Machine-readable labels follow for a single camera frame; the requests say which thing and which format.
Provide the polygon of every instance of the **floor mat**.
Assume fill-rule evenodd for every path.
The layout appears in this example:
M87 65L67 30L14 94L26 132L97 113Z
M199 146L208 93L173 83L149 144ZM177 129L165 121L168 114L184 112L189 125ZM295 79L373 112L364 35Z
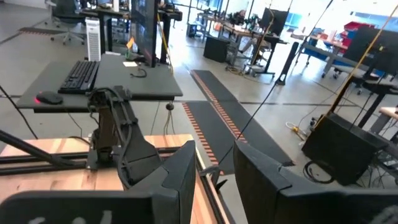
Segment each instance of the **floor mat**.
M55 34L61 34L65 31L39 29L39 28L35 28L35 27L23 27L23 28L19 29L19 32L23 32L26 34L37 34L37 35L55 35Z
M209 137L209 139L207 139L207 137L206 139L218 161L221 160L231 148L233 139L240 135L239 140L244 142L247 141L257 150L283 165L294 165L290 157L256 120L252 120L244 133L241 134L243 127L249 121L251 115L210 71L193 70L192 76L209 101L205 102L208 103L208 106L201 106L201 108L193 107L192 114L195 118L198 117L198 125L203 126L203 134L205 137ZM214 123L212 123L206 121L207 114L213 113L217 115L221 122L214 121ZM225 174L234 173L231 151L220 163L220 168Z

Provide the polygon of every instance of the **office chair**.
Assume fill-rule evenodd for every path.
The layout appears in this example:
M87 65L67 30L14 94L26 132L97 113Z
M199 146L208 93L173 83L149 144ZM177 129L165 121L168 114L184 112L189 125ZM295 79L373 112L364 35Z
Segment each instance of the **office chair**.
M55 34L51 36L51 41L54 41L56 37L63 37L63 44L66 45L67 40L76 39L80 40L81 44L85 44L83 34L74 34L71 29L77 26L79 23L84 23L85 17L76 13L76 2L75 0L57 0L53 16L60 25L67 28L66 32L61 34Z
M55 1L56 0L45 0L44 4L45 4L45 7L49 10L49 13L50 13L49 20L51 21L51 23L55 24L57 26L57 28L59 28L60 24L58 23L58 21L55 20L55 18L53 16L53 11L54 11L55 7L57 6Z

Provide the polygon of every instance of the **concrete floor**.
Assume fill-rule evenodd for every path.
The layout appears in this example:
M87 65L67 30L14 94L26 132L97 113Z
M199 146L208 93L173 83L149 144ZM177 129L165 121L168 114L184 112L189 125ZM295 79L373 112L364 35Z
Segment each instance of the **concrete floor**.
M16 35L18 29L32 26L46 16L46 11L41 9L0 4L0 41L15 36L13 39L0 44L0 84L11 95L23 94L49 62L54 60L82 60L86 55L85 46L82 46L77 41L72 41L68 46L63 46L60 41L51 42L50 38L45 35ZM177 98L177 100L206 100L199 87L188 74L188 70L191 69L213 72L251 114L253 114L271 88L271 85L262 83L269 83L270 77L263 76L256 79L239 77L226 72L224 69L226 64L203 58L203 43L199 40L185 38L185 31L183 30L171 30L170 47L175 67L175 78L183 91L183 97ZM289 50L290 45L277 46L270 67L271 71L279 74ZM325 63L317 59L311 59L310 65L305 68L306 59L307 57L301 57L298 65L291 69L286 86L275 88L267 101L275 104L264 105L255 116L257 122L295 161L297 166L291 169L299 175L301 175L303 165L309 159L301 153L300 139L285 124L286 122L298 124L306 114L314 110L311 115L305 117L301 122L303 129L305 129L312 116L318 116L328 109L328 106L314 106L314 104L332 103L335 98L333 92L339 89L346 77L346 74L343 74L339 79L335 80L331 77L331 71L326 78L322 79L320 75ZM366 91L360 96L356 95L354 91L353 94L348 95L349 101L345 102L345 106L338 113L347 120L353 121L361 110L360 106L364 104L368 96L369 93ZM132 102L131 104L139 118L140 127L144 134L163 134L163 126L167 118L165 103L160 104L160 110L156 117L155 112L158 102ZM395 106L396 104L397 97L388 96L381 103L381 106ZM61 138L80 134L78 127L71 122L67 114L33 114L31 110L24 110L23 113L40 138ZM87 136L95 129L95 123L89 119L87 114L72 114L72 116L82 127L84 136ZM175 103L173 116L177 134L190 133L198 140L181 103ZM370 127L377 116L378 113L372 116L365 129ZM22 118L5 98L0 98L0 117L2 118L0 119L0 128L2 130L22 139L32 139L32 135L26 128ZM153 120L155 120L155 125L151 132ZM391 137L397 130L396 126L392 127L386 131L385 137ZM210 164L199 141L197 141L197 146L205 158L205 162ZM0 149L3 147L4 144L0 142ZM317 168L314 168L314 173L319 174L321 177L325 175L322 170ZM229 175L221 179L229 179L221 189L221 193L236 223L246 223L234 176ZM385 184L389 188L395 187L391 179L385 181ZM327 187L337 186L338 184L333 183Z

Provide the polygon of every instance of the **monitor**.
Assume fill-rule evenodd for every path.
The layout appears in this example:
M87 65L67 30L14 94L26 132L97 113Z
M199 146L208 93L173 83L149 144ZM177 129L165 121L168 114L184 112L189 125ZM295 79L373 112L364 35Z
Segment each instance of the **monitor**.
M157 1L131 1L131 30L140 53L147 64L156 65Z
M374 37L379 32L379 29L372 27L362 26L356 32L354 39L351 41L347 51L344 54L344 58L358 62L362 55L365 53L369 44L372 42ZM384 47L383 53L380 55L376 62L375 69L382 72L387 72L394 75L398 70L398 32L383 30L381 35L377 38L373 47L376 49L380 46ZM367 54L362 64L370 66L375 59L374 49Z
M259 25L264 30L266 30L273 16L274 22L269 28L269 32L275 33L276 35L280 36L285 27L285 22L288 14L289 12L287 11L279 11L275 9L265 8L264 13L262 15L262 19L259 22Z

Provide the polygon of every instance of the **black keyboard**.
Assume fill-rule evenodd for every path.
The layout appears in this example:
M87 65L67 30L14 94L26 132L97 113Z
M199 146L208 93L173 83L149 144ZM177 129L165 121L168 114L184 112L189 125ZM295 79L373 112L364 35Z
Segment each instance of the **black keyboard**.
M58 93L85 94L94 87L99 62L78 61L61 84Z

